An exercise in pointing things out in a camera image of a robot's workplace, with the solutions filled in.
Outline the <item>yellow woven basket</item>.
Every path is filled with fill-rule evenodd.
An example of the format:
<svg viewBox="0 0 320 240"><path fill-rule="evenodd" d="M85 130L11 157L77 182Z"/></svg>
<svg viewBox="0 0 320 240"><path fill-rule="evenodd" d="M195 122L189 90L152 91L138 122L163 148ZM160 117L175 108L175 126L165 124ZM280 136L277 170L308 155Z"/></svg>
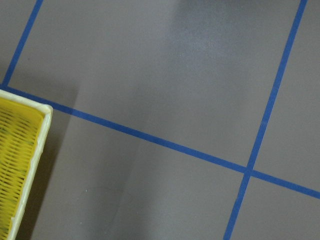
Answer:
<svg viewBox="0 0 320 240"><path fill-rule="evenodd" d="M0 238L14 240L51 126L50 105L0 92Z"/></svg>

